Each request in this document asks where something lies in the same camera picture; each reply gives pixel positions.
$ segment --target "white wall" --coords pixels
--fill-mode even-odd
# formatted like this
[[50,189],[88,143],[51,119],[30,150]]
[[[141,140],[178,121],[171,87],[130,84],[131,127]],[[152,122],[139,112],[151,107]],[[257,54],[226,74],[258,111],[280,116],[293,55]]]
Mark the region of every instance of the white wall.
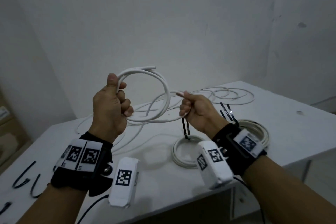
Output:
[[[265,75],[273,1],[19,0],[77,117],[129,67],[157,65],[176,90]],[[135,104],[162,92],[148,76],[126,82]]]
[[275,0],[267,76],[246,81],[307,104],[336,96],[335,39],[336,0]]
[[0,0],[0,86],[33,140],[75,118],[17,0]]

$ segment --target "hand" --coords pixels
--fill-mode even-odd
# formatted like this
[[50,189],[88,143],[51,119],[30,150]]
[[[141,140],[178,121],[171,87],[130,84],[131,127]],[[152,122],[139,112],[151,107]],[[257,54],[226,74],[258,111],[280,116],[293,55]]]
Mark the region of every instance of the hand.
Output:
[[198,131],[205,133],[212,139],[224,126],[229,124],[215,109],[209,99],[203,95],[193,95],[184,92],[184,99],[180,105],[180,116],[185,117],[187,121]]
[[117,93],[118,78],[110,73],[107,85],[93,97],[93,121],[89,133],[110,143],[122,134],[126,128],[126,118],[132,115],[131,101],[125,99],[122,91],[126,83],[120,84]]

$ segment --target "white table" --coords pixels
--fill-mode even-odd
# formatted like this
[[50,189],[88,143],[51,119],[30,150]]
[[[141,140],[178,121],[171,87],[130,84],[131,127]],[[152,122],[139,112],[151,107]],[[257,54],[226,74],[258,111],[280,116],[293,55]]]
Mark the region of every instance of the white table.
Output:
[[[254,120],[268,129],[271,137],[268,156],[279,165],[286,166],[304,159],[312,159],[336,148],[335,115],[242,81],[224,86],[243,88],[254,93],[255,100],[252,103],[231,105],[231,109],[237,119]],[[176,97],[171,102],[175,103],[177,100]],[[218,111],[221,110],[219,104],[215,107]],[[297,111],[303,112],[303,115],[297,114]],[[175,109],[165,113],[162,118],[177,115],[178,109]],[[0,176],[0,207],[7,201],[13,202],[13,205],[0,216],[0,223],[15,223],[32,205],[34,199],[29,196],[29,191],[39,173],[41,177],[35,186],[34,194],[44,190],[53,175],[52,168],[55,162],[69,142],[78,137],[75,134],[75,128],[81,121],[82,119],[78,119],[51,126]],[[90,122],[91,120],[84,122],[79,131],[86,132]],[[127,127],[124,140],[127,141],[138,129],[137,126]],[[191,128],[191,134],[205,137],[193,128]],[[89,211],[82,223],[132,222],[235,185],[235,182],[232,182],[225,188],[209,191],[204,187],[198,170],[177,166],[172,161],[171,147],[182,136],[181,120],[145,125],[138,137],[122,150],[131,149],[152,138],[150,141],[129,153],[113,156],[114,162],[123,156],[138,158],[141,161],[142,170],[133,204],[128,209],[119,209],[110,207],[107,200],[101,201]],[[191,147],[191,145],[181,146],[181,153],[188,154]],[[32,181],[22,188],[12,189],[14,180],[34,160],[37,161],[36,164],[24,176],[31,178]],[[94,201],[107,193],[109,190],[97,197],[86,197],[78,216],[81,217]]]

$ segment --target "wrist strap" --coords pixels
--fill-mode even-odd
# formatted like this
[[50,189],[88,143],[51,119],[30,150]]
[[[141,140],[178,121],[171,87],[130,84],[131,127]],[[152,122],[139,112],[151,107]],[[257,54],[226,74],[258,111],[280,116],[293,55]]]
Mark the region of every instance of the wrist strap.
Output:
[[112,179],[102,176],[108,162],[112,162],[112,144],[86,132],[70,142],[61,158],[51,184],[55,188],[69,186],[100,195],[112,185]]
[[228,124],[212,139],[218,147],[222,147],[226,162],[235,175],[243,175],[245,170],[266,151],[259,140],[247,130]]

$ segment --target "person's left hand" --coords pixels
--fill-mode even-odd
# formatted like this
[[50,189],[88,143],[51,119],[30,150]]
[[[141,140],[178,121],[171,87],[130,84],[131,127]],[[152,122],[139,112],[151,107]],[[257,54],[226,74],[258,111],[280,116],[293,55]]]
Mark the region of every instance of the person's left hand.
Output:
[[107,85],[93,97],[93,121],[89,133],[110,143],[122,134],[126,128],[126,118],[133,113],[131,101],[125,99],[122,91],[126,83],[120,84],[117,93],[118,78],[110,73]]

